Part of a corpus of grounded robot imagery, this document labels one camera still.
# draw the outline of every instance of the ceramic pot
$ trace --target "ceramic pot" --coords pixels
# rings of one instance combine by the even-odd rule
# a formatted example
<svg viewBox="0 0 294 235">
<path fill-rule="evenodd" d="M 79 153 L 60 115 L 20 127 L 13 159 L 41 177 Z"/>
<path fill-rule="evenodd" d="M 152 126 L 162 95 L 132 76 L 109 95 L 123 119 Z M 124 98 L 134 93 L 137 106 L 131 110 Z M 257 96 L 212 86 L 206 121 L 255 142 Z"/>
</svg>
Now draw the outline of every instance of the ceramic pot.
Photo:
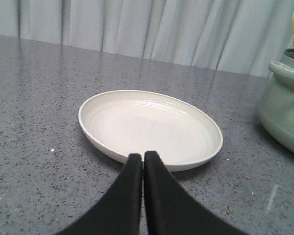
<svg viewBox="0 0 294 235">
<path fill-rule="evenodd" d="M 286 49 L 282 62 L 271 61 L 273 78 L 259 100 L 257 112 L 263 127 L 294 152 L 294 50 Z"/>
</svg>

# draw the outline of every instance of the curtain fold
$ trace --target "curtain fold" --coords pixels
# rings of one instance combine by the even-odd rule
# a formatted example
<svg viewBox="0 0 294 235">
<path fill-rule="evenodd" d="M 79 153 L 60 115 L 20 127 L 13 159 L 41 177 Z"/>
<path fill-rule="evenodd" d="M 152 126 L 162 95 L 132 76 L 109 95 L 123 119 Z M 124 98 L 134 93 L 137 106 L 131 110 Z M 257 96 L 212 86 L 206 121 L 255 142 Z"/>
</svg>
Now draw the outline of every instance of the curtain fold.
<svg viewBox="0 0 294 235">
<path fill-rule="evenodd" d="M 294 0 L 0 0 L 0 34 L 268 76 Z"/>
</svg>

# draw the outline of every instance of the countertop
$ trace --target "countertop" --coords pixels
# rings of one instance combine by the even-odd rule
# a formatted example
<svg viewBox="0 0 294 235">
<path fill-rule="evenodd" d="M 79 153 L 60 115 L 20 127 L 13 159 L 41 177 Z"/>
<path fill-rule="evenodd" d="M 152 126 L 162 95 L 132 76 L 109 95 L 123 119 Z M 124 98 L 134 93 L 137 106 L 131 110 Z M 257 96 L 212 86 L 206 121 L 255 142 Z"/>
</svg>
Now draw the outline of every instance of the countertop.
<svg viewBox="0 0 294 235">
<path fill-rule="evenodd" d="M 251 235 L 294 235 L 294 154 L 256 115 L 267 81 L 0 36 L 0 235 L 54 234 L 107 191 L 123 165 L 93 147 L 77 113 L 124 89 L 181 99 L 220 127 L 220 152 L 174 173 L 192 197 Z"/>
</svg>

